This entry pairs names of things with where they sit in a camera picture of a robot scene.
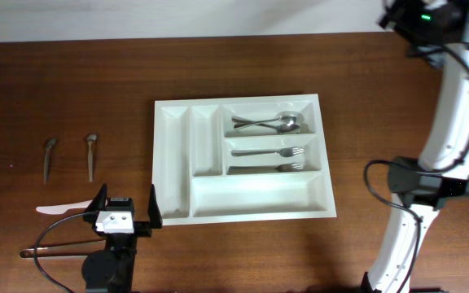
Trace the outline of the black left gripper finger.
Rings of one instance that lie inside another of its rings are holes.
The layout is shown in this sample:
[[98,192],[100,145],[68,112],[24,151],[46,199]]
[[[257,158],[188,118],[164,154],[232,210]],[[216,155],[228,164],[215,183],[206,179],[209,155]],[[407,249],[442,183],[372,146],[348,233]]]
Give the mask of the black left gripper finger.
[[156,199],[156,187],[154,184],[151,185],[150,197],[148,202],[147,214],[150,219],[150,225],[152,229],[161,229],[163,226],[163,220],[160,213],[160,208]]
[[98,214],[105,210],[107,202],[107,184],[102,184],[97,195],[90,201],[87,208],[84,210],[83,221],[95,222]]

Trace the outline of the metal tongs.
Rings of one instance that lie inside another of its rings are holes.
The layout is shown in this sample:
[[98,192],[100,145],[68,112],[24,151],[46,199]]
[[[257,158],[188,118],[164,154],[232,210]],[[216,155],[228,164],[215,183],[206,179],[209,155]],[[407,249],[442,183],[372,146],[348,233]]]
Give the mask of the metal tongs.
[[56,259],[56,258],[77,258],[88,256],[93,248],[101,247],[105,241],[103,239],[85,240],[82,242],[71,242],[52,244],[45,247],[25,248],[20,251],[20,259],[31,260],[34,255],[38,259]]

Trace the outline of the white plastic knife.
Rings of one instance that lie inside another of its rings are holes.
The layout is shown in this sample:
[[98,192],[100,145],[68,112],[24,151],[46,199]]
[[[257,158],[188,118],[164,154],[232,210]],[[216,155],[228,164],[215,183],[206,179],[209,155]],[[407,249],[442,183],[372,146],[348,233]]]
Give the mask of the white plastic knife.
[[36,211],[41,214],[46,215],[62,215],[69,210],[73,209],[86,209],[90,205],[91,201],[86,200],[77,203],[67,203],[67,204],[60,204],[60,205],[53,205],[53,206],[41,206],[36,207]]

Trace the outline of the small teaspoon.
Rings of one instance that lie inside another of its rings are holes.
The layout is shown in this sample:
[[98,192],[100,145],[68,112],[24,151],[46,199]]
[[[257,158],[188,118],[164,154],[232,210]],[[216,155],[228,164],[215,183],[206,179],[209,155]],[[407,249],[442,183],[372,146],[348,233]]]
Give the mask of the small teaspoon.
[[89,182],[94,180],[94,153],[93,153],[93,144],[97,141],[97,134],[91,133],[86,137],[86,142],[88,146],[87,152],[87,167],[88,167],[88,176]]
[[46,185],[48,182],[49,173],[50,173],[50,155],[56,143],[57,143],[57,138],[52,137],[46,142],[46,145],[45,145],[45,155],[44,155],[44,161],[43,161],[43,184],[44,185]]

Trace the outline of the metal fork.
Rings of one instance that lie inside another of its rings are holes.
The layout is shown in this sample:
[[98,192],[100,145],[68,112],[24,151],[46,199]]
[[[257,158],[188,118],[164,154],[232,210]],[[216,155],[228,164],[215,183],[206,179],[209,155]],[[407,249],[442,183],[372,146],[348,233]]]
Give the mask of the metal fork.
[[305,168],[303,163],[280,164],[276,166],[231,166],[228,168],[229,174],[249,174],[249,173],[290,173],[302,171]]
[[231,155],[234,157],[242,157],[242,156],[251,156],[251,155],[270,155],[276,154],[280,155],[281,157],[294,157],[298,155],[302,155],[305,153],[305,149],[302,146],[294,146],[294,147],[287,147],[282,149],[275,149],[275,150],[260,150],[260,151],[250,151],[250,150],[233,150]]

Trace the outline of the metal tablespoon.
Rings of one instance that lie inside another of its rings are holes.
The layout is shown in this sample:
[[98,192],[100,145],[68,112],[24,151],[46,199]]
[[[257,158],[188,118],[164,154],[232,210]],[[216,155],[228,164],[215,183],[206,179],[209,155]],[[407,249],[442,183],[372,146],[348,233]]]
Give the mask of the metal tablespoon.
[[285,124],[286,126],[296,123],[298,116],[293,112],[280,112],[274,118],[266,120],[246,120],[240,116],[232,116],[231,121],[234,122],[234,129],[245,129],[251,126],[270,125],[274,122]]
[[[247,125],[247,124],[252,123],[251,120],[246,120],[246,119],[238,117],[238,116],[232,116],[231,120],[235,124],[241,124],[241,125]],[[267,129],[272,129],[277,134],[294,134],[294,133],[300,133],[301,132],[301,127],[297,124],[291,124],[291,125],[282,124],[282,125],[274,126],[274,125],[269,125],[269,124],[266,124],[266,123],[260,123],[260,124],[256,124],[256,126],[264,127],[264,128],[267,128]]]

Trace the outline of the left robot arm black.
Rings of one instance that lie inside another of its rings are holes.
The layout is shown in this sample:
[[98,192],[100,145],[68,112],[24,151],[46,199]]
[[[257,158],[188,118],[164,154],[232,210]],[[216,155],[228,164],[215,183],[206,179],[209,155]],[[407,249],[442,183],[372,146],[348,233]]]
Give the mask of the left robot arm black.
[[131,198],[109,198],[107,186],[101,189],[84,210],[83,220],[105,241],[102,250],[88,255],[81,275],[87,292],[131,292],[134,263],[139,238],[150,238],[162,227],[162,216],[156,200],[156,188],[150,189],[148,221],[134,219]]

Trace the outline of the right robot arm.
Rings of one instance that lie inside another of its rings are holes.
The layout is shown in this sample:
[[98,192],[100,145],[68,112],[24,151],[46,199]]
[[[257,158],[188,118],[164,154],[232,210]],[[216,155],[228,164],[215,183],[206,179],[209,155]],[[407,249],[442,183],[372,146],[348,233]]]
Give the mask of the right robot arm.
[[410,44],[406,55],[443,71],[436,115],[418,158],[385,160],[391,208],[362,292],[409,292],[423,239],[450,199],[469,198],[469,1],[385,1],[379,26]]

